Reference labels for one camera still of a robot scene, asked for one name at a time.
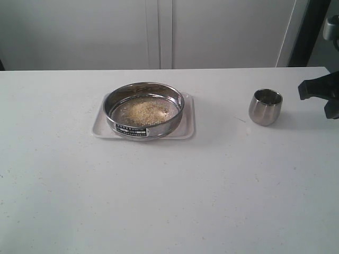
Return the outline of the white rectangular plastic tray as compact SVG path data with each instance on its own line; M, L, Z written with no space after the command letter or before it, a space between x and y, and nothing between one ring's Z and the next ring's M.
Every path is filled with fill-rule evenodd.
M195 111L193 96L188 93L182 93L185 99L185 109L183 111L182 120L179 126L169 135L161 137L164 140L185 140L191 138L195 133ZM123 139L118 136L109 127L106 116L102 109L99 107L98 114L92 127L92 135L100 139Z

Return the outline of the yellowish grain powder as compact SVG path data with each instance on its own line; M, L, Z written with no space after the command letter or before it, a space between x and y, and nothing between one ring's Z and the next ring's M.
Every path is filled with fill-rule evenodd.
M165 106L154 101L131 102L122 107L120 117L128 125L148 126L168 121L171 113Z

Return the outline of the stainless steel cup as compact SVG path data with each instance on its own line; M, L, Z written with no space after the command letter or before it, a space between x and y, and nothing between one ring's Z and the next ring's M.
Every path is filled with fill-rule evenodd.
M283 97L280 93L271 89L259 89L250 102L249 117L258 125L271 125L278 119L282 103Z

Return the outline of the white cabinet with doors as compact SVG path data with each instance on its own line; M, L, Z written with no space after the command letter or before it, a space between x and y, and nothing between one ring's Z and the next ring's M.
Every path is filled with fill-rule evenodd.
M6 70L285 67L307 1L1 1Z

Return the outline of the round stainless steel sieve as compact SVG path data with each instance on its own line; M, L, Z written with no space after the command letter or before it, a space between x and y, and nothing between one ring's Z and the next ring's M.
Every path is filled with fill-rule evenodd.
M128 125L120 117L120 110L127 103L154 101L165 106L171 118L161 124L148 126ZM172 133L180 124L185 99L177 89L156 82L128 84L112 91L102 105L109 127L117 135L133 141L155 140Z

